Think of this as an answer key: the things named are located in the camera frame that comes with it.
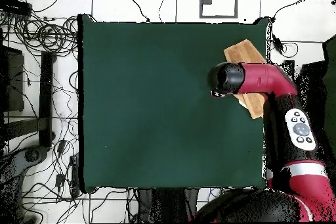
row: wooden board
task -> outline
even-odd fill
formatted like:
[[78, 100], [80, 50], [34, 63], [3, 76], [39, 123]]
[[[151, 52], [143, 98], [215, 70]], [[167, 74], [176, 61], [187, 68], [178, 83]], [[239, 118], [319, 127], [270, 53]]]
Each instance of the wooden board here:
[[[224, 50], [228, 62], [266, 63], [264, 57], [253, 46], [252, 42], [245, 39]], [[264, 97], [258, 93], [235, 95], [249, 109], [253, 119], [263, 116]]]

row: green table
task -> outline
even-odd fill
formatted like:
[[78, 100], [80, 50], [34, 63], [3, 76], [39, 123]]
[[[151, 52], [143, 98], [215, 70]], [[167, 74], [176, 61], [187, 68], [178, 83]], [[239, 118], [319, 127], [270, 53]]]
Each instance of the green table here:
[[139, 24], [83, 15], [78, 22], [87, 191], [264, 186], [262, 119], [252, 120], [233, 96], [211, 97], [206, 79], [225, 61], [223, 49], [244, 39], [265, 56], [268, 19]]

